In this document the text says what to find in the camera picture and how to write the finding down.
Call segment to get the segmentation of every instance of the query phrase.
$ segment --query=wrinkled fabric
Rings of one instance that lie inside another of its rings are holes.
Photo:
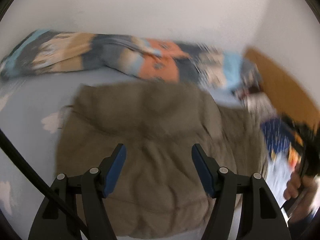
[[[294,136],[286,130],[286,124],[280,117],[271,118],[261,123],[260,126],[265,136],[270,156],[272,151],[276,154],[288,151],[290,142],[294,140]]]
[[[81,87],[58,144],[57,173],[83,174],[118,143],[127,159],[104,199],[117,236],[159,238],[207,224],[214,200],[193,165],[195,143],[237,174],[266,173],[263,134],[249,113],[216,105],[192,84]]]
[[[252,62],[240,54],[204,44],[130,35],[37,30],[0,63],[2,80],[110,67],[141,79],[192,82],[230,90],[260,81]]]

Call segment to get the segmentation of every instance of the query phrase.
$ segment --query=human hand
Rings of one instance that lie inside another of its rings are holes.
[[[292,197],[296,198],[298,196],[298,188],[301,186],[301,184],[305,187],[307,193],[292,213],[289,223],[302,220],[303,218],[307,217],[315,208],[318,208],[318,204],[314,201],[319,189],[318,180],[309,176],[304,176],[301,180],[298,170],[299,165],[295,167],[294,172],[291,174],[291,178],[287,182],[287,188],[284,191],[283,196],[286,200],[289,200]]]

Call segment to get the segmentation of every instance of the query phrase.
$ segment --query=blue gripper pad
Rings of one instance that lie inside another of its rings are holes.
[[[198,172],[204,191],[210,197],[213,197],[215,194],[213,188],[213,178],[196,145],[193,145],[191,149],[191,157]]]
[[[105,187],[102,191],[104,198],[106,198],[115,189],[126,156],[127,150],[124,145],[121,145],[116,158],[114,159],[113,163],[111,164],[111,167],[109,168],[108,173],[106,174]]]

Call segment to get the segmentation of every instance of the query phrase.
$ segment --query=screw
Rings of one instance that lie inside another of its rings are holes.
[[[254,175],[253,175],[253,177],[255,177],[256,179],[261,179],[262,177],[261,177],[261,174],[259,174],[259,173],[255,173]]]
[[[224,174],[226,174],[226,173],[228,173],[228,169],[227,168],[225,168],[225,167],[221,167],[220,169],[219,169],[219,171],[221,172],[221,173],[224,173]]]
[[[62,179],[64,179],[64,177],[65,177],[65,175],[64,175],[63,173],[61,173],[61,174],[59,174],[59,175],[57,176],[57,179],[58,179],[58,180],[62,180]]]
[[[91,168],[91,169],[90,169],[90,173],[91,173],[91,174],[96,174],[98,171],[99,171],[98,168]]]

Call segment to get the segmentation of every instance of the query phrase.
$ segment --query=brown towel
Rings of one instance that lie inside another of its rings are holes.
[[[104,204],[116,235],[136,238],[206,225],[214,200],[193,165],[195,143],[241,175],[261,173],[267,157],[247,111],[217,106],[191,84],[134,82],[81,88],[58,145],[57,173],[82,174],[118,143],[127,159]]]

